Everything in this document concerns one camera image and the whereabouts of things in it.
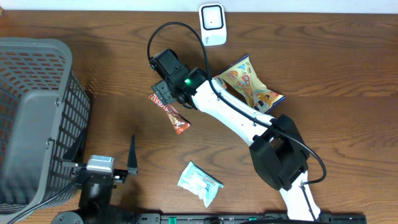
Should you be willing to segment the red chocolate bar wrapper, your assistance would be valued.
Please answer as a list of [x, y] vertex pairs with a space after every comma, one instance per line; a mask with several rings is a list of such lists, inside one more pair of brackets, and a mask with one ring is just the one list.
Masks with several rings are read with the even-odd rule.
[[149, 96], [149, 99], [166, 112], [177, 134], [182, 134], [190, 127], [190, 123], [183, 116], [180, 115], [180, 113], [173, 107], [173, 105], [163, 104], [160, 98], [155, 93], [151, 94]]

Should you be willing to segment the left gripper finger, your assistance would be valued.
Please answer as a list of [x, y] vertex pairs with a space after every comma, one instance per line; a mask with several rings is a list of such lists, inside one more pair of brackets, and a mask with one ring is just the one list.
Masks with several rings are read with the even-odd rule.
[[128, 171], [138, 171], [135, 135], [134, 134], [131, 137], [131, 144], [130, 144], [129, 155], [128, 155], [128, 159], [127, 159], [127, 170]]
[[83, 128], [74, 143], [63, 155], [63, 161], [65, 162], [78, 162], [84, 152], [84, 145], [86, 141], [87, 129]]

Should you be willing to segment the light blue tissue packet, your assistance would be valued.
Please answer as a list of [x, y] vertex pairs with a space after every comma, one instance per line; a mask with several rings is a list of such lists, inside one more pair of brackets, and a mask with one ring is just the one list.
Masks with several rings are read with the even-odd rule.
[[203, 171], [192, 161], [183, 170], [177, 185], [197, 195], [199, 199], [203, 200], [206, 208], [212, 203], [219, 189], [224, 187], [220, 181]]

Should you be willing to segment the orange tissue pack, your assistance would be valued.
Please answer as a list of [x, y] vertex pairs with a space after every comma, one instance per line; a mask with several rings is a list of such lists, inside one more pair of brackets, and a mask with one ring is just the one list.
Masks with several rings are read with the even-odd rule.
[[224, 90], [227, 89], [227, 85], [226, 85], [226, 83], [224, 82], [224, 80], [223, 80], [221, 77], [219, 77], [218, 75], [216, 75], [216, 76], [214, 76], [213, 78], [217, 81], [217, 83], [218, 83]]

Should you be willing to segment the yellow snack bag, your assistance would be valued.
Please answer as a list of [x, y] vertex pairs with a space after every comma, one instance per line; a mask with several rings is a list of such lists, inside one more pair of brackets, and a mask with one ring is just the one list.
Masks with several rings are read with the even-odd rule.
[[277, 104], [285, 100], [284, 95], [268, 89], [258, 79], [248, 54], [217, 75], [224, 80], [226, 85], [242, 94], [250, 107], [261, 113], [270, 112]]

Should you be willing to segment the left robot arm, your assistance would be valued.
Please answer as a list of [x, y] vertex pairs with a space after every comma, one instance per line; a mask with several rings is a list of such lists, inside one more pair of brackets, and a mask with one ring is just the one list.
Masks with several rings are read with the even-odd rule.
[[111, 196], [117, 184], [125, 183], [127, 176], [138, 173], [135, 136], [131, 137], [127, 168], [116, 169], [114, 159], [108, 156], [92, 155], [87, 163], [80, 161], [86, 135], [87, 130], [83, 129], [62, 157], [62, 165], [73, 169], [75, 181], [72, 185], [81, 190], [78, 208], [59, 213], [52, 223], [134, 224], [137, 222], [137, 215], [112, 205]]

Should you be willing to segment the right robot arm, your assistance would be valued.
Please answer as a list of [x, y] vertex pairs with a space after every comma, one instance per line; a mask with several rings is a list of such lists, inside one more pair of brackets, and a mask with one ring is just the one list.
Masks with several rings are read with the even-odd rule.
[[285, 115], [274, 118], [245, 105], [200, 68], [182, 65], [158, 68], [161, 81], [152, 89], [185, 107], [207, 113], [235, 132], [249, 146], [258, 176], [280, 192], [291, 220], [319, 221], [308, 179], [308, 159], [319, 156], [303, 141]]

